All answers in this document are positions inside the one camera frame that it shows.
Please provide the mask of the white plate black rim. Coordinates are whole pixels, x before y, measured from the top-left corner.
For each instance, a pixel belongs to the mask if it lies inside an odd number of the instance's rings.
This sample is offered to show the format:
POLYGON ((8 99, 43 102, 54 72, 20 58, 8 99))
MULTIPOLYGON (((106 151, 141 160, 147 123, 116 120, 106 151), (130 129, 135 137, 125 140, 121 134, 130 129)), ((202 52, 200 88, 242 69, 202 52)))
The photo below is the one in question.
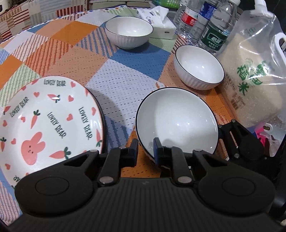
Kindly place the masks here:
POLYGON ((100 112, 100 117, 102 119, 102 130, 103 130, 103 143, 102 143, 102 150, 101 153, 106 153, 108 151, 108 130, 107 130, 107 126, 106 126, 106 120, 104 117, 104 113, 103 110, 99 104, 99 101, 96 99, 95 95, 91 92, 91 89, 87 89, 90 94, 92 95, 93 99, 96 101, 97 106, 99 108, 99 112, 100 112))

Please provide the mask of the white bowl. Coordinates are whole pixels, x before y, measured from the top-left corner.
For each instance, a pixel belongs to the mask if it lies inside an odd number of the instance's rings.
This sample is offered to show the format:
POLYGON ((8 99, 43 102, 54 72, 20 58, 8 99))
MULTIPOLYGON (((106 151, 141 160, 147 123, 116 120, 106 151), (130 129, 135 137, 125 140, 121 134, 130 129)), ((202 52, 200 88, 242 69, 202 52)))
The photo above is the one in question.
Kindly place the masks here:
POLYGON ((191 45, 178 47, 174 68, 180 80, 196 90, 209 90, 223 82, 225 72, 221 63, 208 51, 191 45))
POLYGON ((196 148, 213 154, 218 146, 218 123, 211 108, 194 93, 165 87, 148 94, 140 103, 136 134, 145 153, 154 160, 153 140, 191 153, 196 148))
POLYGON ((137 17, 114 17, 105 23, 107 38, 121 49, 134 49, 145 44, 154 31, 153 26, 137 17))

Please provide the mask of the white bunny carrot plate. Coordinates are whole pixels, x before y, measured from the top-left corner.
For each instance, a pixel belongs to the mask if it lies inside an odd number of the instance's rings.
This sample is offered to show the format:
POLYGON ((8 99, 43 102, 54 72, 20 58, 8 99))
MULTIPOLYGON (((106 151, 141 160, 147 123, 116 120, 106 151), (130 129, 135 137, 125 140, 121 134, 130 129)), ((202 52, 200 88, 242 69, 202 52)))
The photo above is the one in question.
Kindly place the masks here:
POLYGON ((99 108, 75 80, 48 76, 22 87, 1 116, 1 170, 11 186, 88 150, 102 150, 99 108))

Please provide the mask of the clear rice bag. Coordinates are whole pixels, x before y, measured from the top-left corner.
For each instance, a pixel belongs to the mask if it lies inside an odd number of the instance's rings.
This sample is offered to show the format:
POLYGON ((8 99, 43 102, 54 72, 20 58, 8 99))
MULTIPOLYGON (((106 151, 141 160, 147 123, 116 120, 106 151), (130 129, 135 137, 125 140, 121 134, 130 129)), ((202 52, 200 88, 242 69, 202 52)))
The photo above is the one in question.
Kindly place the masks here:
POLYGON ((225 78, 220 86, 235 119, 246 128, 285 114, 285 40, 265 1, 244 11, 218 59, 225 78))

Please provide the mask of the patchwork tablecloth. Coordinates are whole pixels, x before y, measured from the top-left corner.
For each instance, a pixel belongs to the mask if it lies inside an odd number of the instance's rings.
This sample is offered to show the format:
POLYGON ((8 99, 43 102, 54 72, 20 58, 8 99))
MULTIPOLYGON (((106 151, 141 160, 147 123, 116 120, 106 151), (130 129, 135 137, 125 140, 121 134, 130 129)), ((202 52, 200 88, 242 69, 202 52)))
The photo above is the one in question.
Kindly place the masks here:
POLYGON ((1 43, 1 109, 32 80, 65 76, 99 101, 108 148, 129 144, 141 100, 159 87, 185 87, 173 62, 175 50, 186 44, 183 38, 151 38, 135 51, 118 49, 108 40, 104 23, 134 14, 127 7, 83 12, 29 27, 1 43))

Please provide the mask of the water bottle green label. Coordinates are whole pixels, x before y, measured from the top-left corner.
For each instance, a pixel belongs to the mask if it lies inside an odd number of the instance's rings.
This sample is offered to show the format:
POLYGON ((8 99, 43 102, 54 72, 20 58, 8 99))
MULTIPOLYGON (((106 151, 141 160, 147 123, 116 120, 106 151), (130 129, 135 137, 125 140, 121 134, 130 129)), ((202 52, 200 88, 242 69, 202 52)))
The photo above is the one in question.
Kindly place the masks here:
POLYGON ((239 4, 240 0, 227 0, 218 4, 198 42, 201 48, 213 55, 219 52, 235 26, 239 4))

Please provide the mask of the water bottle red label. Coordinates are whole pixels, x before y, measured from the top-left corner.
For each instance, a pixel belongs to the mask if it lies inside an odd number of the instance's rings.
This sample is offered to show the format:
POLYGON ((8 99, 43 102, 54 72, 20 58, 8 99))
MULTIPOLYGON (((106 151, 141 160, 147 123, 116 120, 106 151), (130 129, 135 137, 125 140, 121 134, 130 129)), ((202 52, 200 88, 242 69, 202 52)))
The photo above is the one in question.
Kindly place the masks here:
POLYGON ((198 19, 200 8, 203 4, 201 0, 180 1, 180 7, 174 17, 176 34, 184 39, 188 39, 191 29, 198 19))

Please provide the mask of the white tissue box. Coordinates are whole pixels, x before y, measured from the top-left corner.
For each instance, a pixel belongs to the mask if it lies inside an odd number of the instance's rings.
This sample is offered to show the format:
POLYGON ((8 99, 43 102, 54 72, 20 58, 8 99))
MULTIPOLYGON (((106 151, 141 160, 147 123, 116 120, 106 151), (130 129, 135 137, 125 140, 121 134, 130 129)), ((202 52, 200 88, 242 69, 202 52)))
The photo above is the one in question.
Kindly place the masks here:
POLYGON ((137 9, 139 18, 149 22, 154 30, 151 38, 173 40, 176 32, 176 26, 167 17, 169 9, 156 6, 152 9, 137 9))

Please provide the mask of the water bottle blue label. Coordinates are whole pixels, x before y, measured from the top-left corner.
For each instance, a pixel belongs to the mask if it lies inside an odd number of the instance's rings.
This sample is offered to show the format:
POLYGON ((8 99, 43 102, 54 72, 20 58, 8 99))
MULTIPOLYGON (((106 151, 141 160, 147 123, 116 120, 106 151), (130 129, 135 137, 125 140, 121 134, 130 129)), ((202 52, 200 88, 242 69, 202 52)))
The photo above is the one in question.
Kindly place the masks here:
POLYGON ((214 11, 217 9, 218 3, 219 1, 203 1, 198 19, 191 29, 191 44, 196 45, 198 43, 214 11))

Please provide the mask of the green plastic basket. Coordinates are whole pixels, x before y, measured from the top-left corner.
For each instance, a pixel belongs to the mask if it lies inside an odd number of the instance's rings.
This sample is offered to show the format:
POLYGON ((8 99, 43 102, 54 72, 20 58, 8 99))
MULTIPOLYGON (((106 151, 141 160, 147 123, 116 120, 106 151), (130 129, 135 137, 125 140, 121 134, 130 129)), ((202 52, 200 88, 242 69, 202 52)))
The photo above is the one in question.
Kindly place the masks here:
POLYGON ((180 7, 180 0, 152 0, 156 6, 162 6, 169 9, 177 10, 180 7))

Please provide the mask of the patchwork counter cover cloth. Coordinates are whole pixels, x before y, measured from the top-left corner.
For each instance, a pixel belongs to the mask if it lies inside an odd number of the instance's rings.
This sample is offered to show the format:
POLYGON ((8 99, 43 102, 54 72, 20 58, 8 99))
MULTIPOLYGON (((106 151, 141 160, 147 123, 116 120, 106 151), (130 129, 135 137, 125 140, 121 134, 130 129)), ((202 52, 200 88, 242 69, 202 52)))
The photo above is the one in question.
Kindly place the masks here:
POLYGON ((37 24, 88 9, 85 0, 1 1, 1 42, 37 24))

